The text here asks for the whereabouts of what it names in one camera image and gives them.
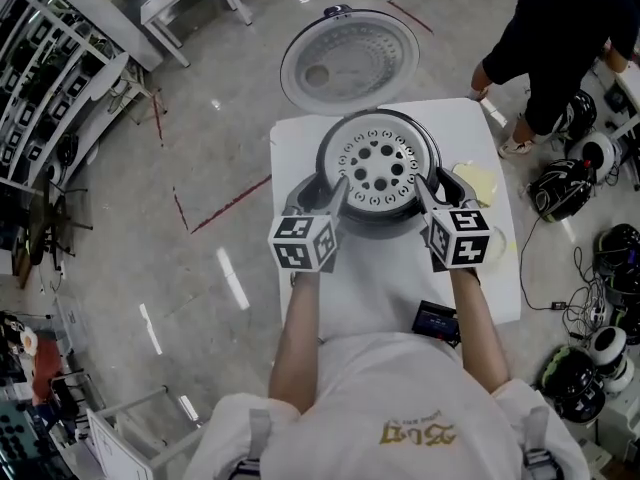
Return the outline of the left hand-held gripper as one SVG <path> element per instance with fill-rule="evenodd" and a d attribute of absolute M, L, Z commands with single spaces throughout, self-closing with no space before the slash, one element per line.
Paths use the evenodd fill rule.
<path fill-rule="evenodd" d="M 319 173 L 306 177 L 290 192 L 284 215 L 273 219 L 268 236 L 280 271 L 333 271 L 339 247 L 337 227 L 349 192 L 346 175 L 329 192 Z"/>

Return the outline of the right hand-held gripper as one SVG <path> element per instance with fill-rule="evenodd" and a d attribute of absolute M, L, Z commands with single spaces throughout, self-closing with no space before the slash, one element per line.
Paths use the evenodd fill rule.
<path fill-rule="evenodd" d="M 436 197 L 421 174 L 414 177 L 416 198 L 428 227 L 427 247 L 450 269 L 477 267 L 487 256 L 492 228 L 476 207 L 475 189 L 451 170 L 436 169 Z M 457 209 L 444 209 L 444 206 Z"/>

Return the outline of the navy rice cooker white lid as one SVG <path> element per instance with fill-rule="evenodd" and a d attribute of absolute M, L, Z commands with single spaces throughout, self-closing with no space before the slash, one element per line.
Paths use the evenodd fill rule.
<path fill-rule="evenodd" d="M 438 186 L 442 157 L 417 119 L 386 107 L 415 74 L 420 50 L 401 20 L 337 5 L 289 44 L 280 67 L 283 93 L 297 107 L 336 118 L 315 158 L 330 192 L 350 180 L 340 222 L 371 239 L 401 236 L 420 224 L 414 177 Z"/>

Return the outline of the person's left forearm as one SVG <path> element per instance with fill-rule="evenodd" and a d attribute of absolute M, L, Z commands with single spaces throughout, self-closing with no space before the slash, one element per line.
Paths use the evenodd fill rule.
<path fill-rule="evenodd" d="M 271 371 L 268 396 L 300 414 L 315 403 L 319 352 L 319 273 L 295 277 Z"/>

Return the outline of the person's right forearm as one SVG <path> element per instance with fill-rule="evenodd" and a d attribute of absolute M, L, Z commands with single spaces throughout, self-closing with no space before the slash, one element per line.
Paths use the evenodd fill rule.
<path fill-rule="evenodd" d="M 508 364 L 478 278 L 449 271 L 464 369 L 490 394 L 510 380 Z"/>

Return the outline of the yellow sponge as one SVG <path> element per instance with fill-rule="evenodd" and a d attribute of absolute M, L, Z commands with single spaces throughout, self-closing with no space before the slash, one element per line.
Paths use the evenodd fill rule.
<path fill-rule="evenodd" d="M 475 200 L 481 207 L 492 206 L 497 191 L 496 176 L 493 171 L 473 163 L 458 163 L 453 167 L 453 173 L 474 189 Z"/>

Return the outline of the small white bowl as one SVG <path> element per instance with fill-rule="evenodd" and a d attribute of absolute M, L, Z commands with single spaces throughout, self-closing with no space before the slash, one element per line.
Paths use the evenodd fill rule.
<path fill-rule="evenodd" d="M 499 263 L 506 255 L 512 253 L 517 253 L 516 241 L 510 240 L 500 227 L 494 226 L 488 243 L 486 262 Z"/>

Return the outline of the black helmet with red knob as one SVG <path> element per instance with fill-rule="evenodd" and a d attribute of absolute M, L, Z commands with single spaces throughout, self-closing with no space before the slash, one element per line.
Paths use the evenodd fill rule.
<path fill-rule="evenodd" d="M 549 163 L 528 188 L 539 217 L 554 223 L 575 215 L 591 198 L 596 182 L 590 160 L 560 159 Z"/>

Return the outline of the white helmet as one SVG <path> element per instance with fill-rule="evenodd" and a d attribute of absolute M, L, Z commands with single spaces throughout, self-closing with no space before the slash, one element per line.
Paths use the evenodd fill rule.
<path fill-rule="evenodd" d="M 601 327 L 591 340 L 589 354 L 608 396 L 619 395 L 631 384 L 635 364 L 627 353 L 627 333 L 623 329 Z"/>
<path fill-rule="evenodd" d="M 569 159 L 590 161 L 598 180 L 603 180 L 619 164 L 620 155 L 619 145 L 598 131 L 575 142 L 567 153 Z"/>

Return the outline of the person's white shirt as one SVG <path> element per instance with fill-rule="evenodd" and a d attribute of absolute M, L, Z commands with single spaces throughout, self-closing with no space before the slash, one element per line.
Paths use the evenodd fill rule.
<path fill-rule="evenodd" d="M 335 338 L 319 349 L 314 405 L 247 393 L 216 405 L 184 480 L 530 480 L 540 451 L 564 480 L 589 480 L 583 452 L 527 383 L 487 392 L 448 345 L 404 333 Z"/>

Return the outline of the black and green helmet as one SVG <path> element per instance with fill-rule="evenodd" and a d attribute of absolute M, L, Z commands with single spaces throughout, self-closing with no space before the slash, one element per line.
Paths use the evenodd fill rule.
<path fill-rule="evenodd" d="M 558 348 L 543 367 L 538 387 L 561 418 L 579 425 L 596 420 L 606 402 L 597 368 L 580 347 Z"/>

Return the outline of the white side table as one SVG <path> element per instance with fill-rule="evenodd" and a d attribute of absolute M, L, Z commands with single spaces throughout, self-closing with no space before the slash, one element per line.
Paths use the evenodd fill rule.
<path fill-rule="evenodd" d="M 187 29 L 186 18 L 194 17 L 195 24 L 205 21 L 197 14 L 216 14 L 220 8 L 230 9 L 245 25 L 253 23 L 252 14 L 241 0 L 147 0 L 140 7 L 140 23 L 184 68 L 190 66 L 182 48 L 183 41 L 172 27 L 184 32 Z"/>

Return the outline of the white shelf rack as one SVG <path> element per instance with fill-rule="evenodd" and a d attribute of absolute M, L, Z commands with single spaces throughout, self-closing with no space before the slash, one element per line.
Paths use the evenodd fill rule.
<path fill-rule="evenodd" d="M 121 108 L 130 62 L 66 0 L 0 0 L 0 186 L 28 191 L 58 144 L 81 159 Z"/>

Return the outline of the group of dark helmets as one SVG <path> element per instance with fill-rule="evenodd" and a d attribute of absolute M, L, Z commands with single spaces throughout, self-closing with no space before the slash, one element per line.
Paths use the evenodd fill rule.
<path fill-rule="evenodd" d="M 34 162 L 118 51 L 63 0 L 19 0 L 0 17 L 0 177 Z"/>

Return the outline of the red cloth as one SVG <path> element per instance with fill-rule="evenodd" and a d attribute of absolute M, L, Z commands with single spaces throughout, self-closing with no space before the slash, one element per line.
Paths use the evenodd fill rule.
<path fill-rule="evenodd" d="M 54 340 L 39 337 L 33 360 L 32 403 L 45 404 L 52 396 L 51 382 L 63 371 L 61 355 Z"/>

